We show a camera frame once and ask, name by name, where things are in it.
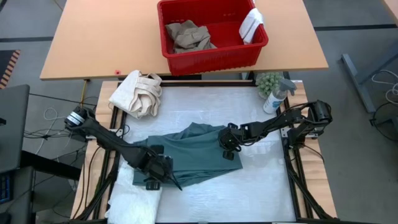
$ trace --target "green cloth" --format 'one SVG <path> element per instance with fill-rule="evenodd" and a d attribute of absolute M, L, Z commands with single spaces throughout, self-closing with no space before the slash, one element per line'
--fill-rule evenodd
<path fill-rule="evenodd" d="M 192 123 L 180 133 L 164 136 L 149 136 L 136 142 L 140 146 L 163 145 L 164 154 L 174 162 L 174 175 L 182 187 L 242 169 L 241 159 L 235 153 L 233 161 L 223 158 L 224 149 L 218 143 L 218 133 L 224 126 L 213 127 L 208 124 Z M 145 185 L 147 176 L 135 171 L 134 185 Z M 168 181 L 163 186 L 175 187 Z"/>

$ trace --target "wooden board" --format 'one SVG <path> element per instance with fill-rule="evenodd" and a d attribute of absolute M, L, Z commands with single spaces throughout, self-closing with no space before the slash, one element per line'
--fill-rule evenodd
<path fill-rule="evenodd" d="M 391 16 L 394 18 L 394 21 L 398 25 L 398 0 L 382 0 L 382 2 L 387 7 Z"/>
<path fill-rule="evenodd" d="M 133 70 L 169 75 L 160 48 L 159 0 L 67 1 L 40 78 L 125 77 Z M 302 0 L 257 0 L 269 43 L 257 64 L 222 72 L 328 68 Z"/>
<path fill-rule="evenodd" d="M 101 87 L 101 93 L 99 94 L 99 100 L 98 100 L 98 105 L 97 105 L 97 110 L 96 110 L 96 119 L 105 127 L 109 127 L 110 121 L 111 121 L 111 116 L 112 116 L 112 111 L 110 108 L 113 107 L 113 105 L 108 106 L 108 99 L 112 95 L 112 93 L 115 91 L 117 88 L 118 82 L 103 82 L 103 85 Z M 297 105 L 299 103 L 305 103 L 307 102 L 307 96 L 305 94 L 305 89 L 303 83 L 296 83 L 297 85 L 297 91 L 295 96 L 289 96 L 289 102 L 290 105 Z M 320 152 L 320 148 L 318 145 L 317 140 L 308 140 L 306 141 L 306 145 L 310 146 L 311 148 L 317 150 Z M 86 152 L 86 159 L 85 159 L 85 183 L 88 181 L 88 166 L 90 163 L 90 160 L 92 158 L 93 153 L 95 152 L 97 148 L 97 145 L 95 142 L 89 143 L 87 147 L 87 152 Z M 91 165 L 91 174 L 90 174 L 90 188 L 88 189 L 88 202 L 91 200 L 94 191 L 95 191 L 95 184 L 97 183 L 100 173 L 101 173 L 101 167 L 103 164 L 103 155 L 104 155 L 104 150 L 100 149 Z M 301 149 L 300 150 L 300 156 L 302 158 L 302 163 L 303 163 L 303 169 L 307 181 L 307 187 L 309 191 L 312 193 L 314 198 L 318 201 L 318 203 L 325 209 L 325 211 L 335 217 L 336 216 L 336 210 L 335 206 L 333 203 L 333 199 L 331 196 L 330 188 L 329 188 L 329 183 L 328 179 L 326 176 L 325 172 L 325 167 L 323 166 L 322 160 L 319 158 L 318 155 L 314 154 L 312 151 L 309 151 L 308 149 Z M 83 175 L 80 176 L 80 181 L 78 185 L 78 190 L 76 193 L 75 197 L 75 202 L 73 204 L 73 209 L 72 209 L 72 217 L 77 211 L 77 208 L 79 206 L 81 197 L 82 197 L 82 190 L 83 190 Z M 306 217 L 305 214 L 305 206 L 304 206 L 304 201 L 302 194 L 300 193 L 299 189 L 297 189 L 297 194 L 298 194 L 298 200 L 299 200 L 299 206 L 300 206 L 300 211 L 302 214 L 302 217 Z M 86 195 L 86 190 L 83 196 L 83 203 Z M 100 218 L 104 217 L 104 213 L 106 211 L 106 200 L 102 201 L 101 204 L 101 211 L 100 211 Z M 79 209 L 79 212 L 83 211 L 84 206 L 81 206 Z"/>

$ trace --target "red plastic bin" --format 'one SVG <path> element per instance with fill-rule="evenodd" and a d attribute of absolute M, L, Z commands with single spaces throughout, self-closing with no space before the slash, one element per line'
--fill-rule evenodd
<path fill-rule="evenodd" d="M 239 28 L 249 11 L 252 0 L 162 0 L 159 13 L 162 54 L 172 75 L 210 72 L 256 64 L 260 51 L 268 43 L 264 26 L 254 33 L 253 43 L 244 45 Z M 174 41 L 165 25 L 192 20 L 197 26 L 207 26 L 210 42 L 217 49 L 175 54 Z"/>

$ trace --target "white spray bottle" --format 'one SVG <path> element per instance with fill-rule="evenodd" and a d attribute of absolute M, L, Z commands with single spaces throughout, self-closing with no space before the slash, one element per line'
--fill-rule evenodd
<path fill-rule="evenodd" d="M 279 80 L 279 87 L 275 88 L 271 92 L 271 94 L 268 96 L 268 99 L 264 103 L 264 111 L 269 114 L 274 113 L 280 104 L 285 100 L 287 91 L 290 91 L 290 94 L 294 96 L 294 91 L 296 89 L 297 87 L 292 81 L 287 79 Z"/>

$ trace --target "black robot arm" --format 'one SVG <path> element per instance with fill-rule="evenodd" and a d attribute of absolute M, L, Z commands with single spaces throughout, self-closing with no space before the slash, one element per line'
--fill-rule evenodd
<path fill-rule="evenodd" d="M 305 108 L 308 108 L 307 117 L 302 114 L 302 110 Z M 218 134 L 218 141 L 220 146 L 225 149 L 223 157 L 233 160 L 234 151 L 240 152 L 241 146 L 251 146 L 275 130 L 299 124 L 298 127 L 287 132 L 289 144 L 293 146 L 303 143 L 306 135 L 310 133 L 321 135 L 323 129 L 331 121 L 330 106 L 318 100 L 290 107 L 277 117 L 265 122 L 241 124 L 239 128 L 237 125 L 229 123 L 228 127 Z"/>
<path fill-rule="evenodd" d="M 137 146 L 117 137 L 95 120 L 88 108 L 76 107 L 65 119 L 66 128 L 74 134 L 96 137 L 97 144 L 105 150 L 118 151 L 127 163 L 148 176 L 147 190 L 158 190 L 161 182 L 171 180 L 180 190 L 173 175 L 173 160 L 164 156 L 163 146 Z"/>

